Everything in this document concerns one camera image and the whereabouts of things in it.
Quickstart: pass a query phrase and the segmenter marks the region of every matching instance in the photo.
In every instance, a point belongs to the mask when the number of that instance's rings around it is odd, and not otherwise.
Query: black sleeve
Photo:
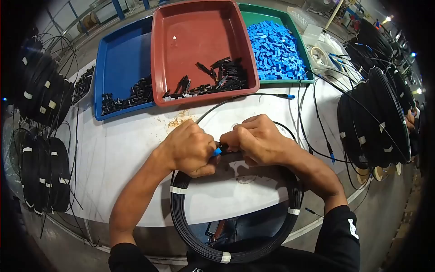
[[[348,271],[359,271],[360,245],[355,225],[356,216],[349,206],[342,205],[330,210],[323,220],[315,253]]]
[[[109,268],[112,272],[158,272],[157,268],[141,253],[139,248],[130,243],[120,243],[112,247]]]

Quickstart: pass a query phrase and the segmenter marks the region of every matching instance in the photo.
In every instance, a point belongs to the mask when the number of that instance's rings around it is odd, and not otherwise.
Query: forearm
[[[154,150],[119,195],[110,215],[110,246],[120,242],[135,244],[134,227],[147,209],[159,183],[171,170]]]
[[[343,185],[337,175],[322,160],[299,147],[289,139],[283,165],[295,173],[316,195],[325,202],[325,214],[331,209],[347,205]]]

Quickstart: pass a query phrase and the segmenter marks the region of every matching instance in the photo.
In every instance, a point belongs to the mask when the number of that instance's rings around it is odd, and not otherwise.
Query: black t-shirt
[[[187,252],[188,265],[180,272],[193,272],[198,271],[198,269],[202,269],[203,272],[357,272],[360,266],[360,246],[355,225],[355,214],[350,211],[348,206],[339,206],[326,214],[314,253],[280,246],[266,257],[251,263],[221,264],[206,260],[189,250]],[[230,246],[237,247],[237,244],[242,242],[246,243],[246,241],[240,241]],[[158,272],[139,248],[130,243],[117,244],[112,248],[109,267],[112,272]]]

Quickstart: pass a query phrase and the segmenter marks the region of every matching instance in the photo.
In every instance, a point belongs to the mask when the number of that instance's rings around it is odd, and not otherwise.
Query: white print on sleeve
[[[349,221],[349,225],[350,225],[349,231],[356,239],[359,240],[359,236],[356,234],[356,227],[353,224],[353,219],[348,219],[348,221]]]

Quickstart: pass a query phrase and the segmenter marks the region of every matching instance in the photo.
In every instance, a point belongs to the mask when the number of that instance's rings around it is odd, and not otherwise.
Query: green tray
[[[305,50],[304,43],[299,35],[299,31],[294,25],[293,20],[287,12],[271,9],[268,7],[262,7],[252,4],[238,3],[240,11],[242,13],[243,20],[246,24],[246,27],[250,27],[253,24],[258,24],[263,21],[273,21],[274,23],[280,24],[286,27],[288,30],[292,32],[292,35],[297,39],[296,41],[296,49],[299,51],[302,60],[304,61],[304,65],[307,69],[311,70],[310,61],[308,60],[307,51]],[[308,79],[302,80],[302,84],[311,84],[314,82],[314,76],[312,73],[307,74]],[[269,79],[269,80],[260,80],[260,84],[299,84],[301,80],[298,79]]]

